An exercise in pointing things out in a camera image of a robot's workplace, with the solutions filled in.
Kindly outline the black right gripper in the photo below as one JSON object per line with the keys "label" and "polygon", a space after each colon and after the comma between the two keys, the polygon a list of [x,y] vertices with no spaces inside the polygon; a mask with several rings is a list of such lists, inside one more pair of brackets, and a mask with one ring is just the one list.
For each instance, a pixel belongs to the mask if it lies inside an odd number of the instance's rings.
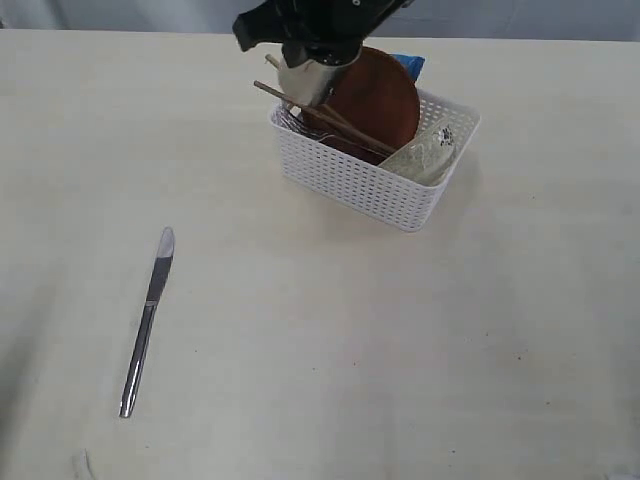
{"label": "black right gripper", "polygon": [[412,1],[276,1],[239,14],[233,34],[242,52],[262,43],[327,47],[362,42]]}

